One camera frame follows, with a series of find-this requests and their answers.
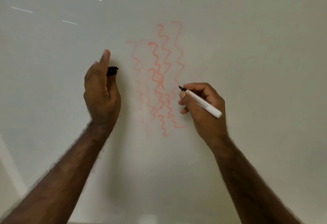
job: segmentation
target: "hand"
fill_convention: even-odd
[[[208,83],[185,84],[184,88],[202,97],[222,112],[222,116],[216,118],[203,109],[190,94],[184,91],[180,92],[181,99],[178,103],[186,106],[181,110],[181,113],[186,114],[190,112],[195,129],[210,149],[219,146],[220,141],[228,138],[224,99]]]
[[[85,75],[84,99],[92,123],[112,131],[118,119],[121,101],[116,76],[107,77],[110,51],[104,50],[100,62],[94,62]]]

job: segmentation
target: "person's left hand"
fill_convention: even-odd
[[[94,62],[85,75],[84,99],[92,123],[112,131],[118,119],[121,100],[116,76],[107,77],[110,51],[104,50],[100,62]]]

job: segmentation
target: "person's right arm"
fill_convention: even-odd
[[[230,139],[223,98],[207,83],[185,84],[184,88],[198,94],[222,112],[217,119],[188,93],[180,93],[178,103],[186,106],[181,113],[190,112],[199,136],[213,152],[241,222],[300,224]]]

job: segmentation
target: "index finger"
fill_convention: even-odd
[[[107,72],[109,67],[109,60],[110,60],[110,51],[105,49],[103,52],[103,55],[100,59],[99,65],[101,69],[105,70]]]
[[[221,98],[216,90],[208,83],[188,83],[183,86],[185,89],[199,94],[209,103],[214,102],[217,98]]]

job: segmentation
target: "pinky finger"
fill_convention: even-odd
[[[186,113],[188,113],[188,109],[185,107],[184,109],[181,110],[181,114],[184,115],[184,114],[186,114]]]

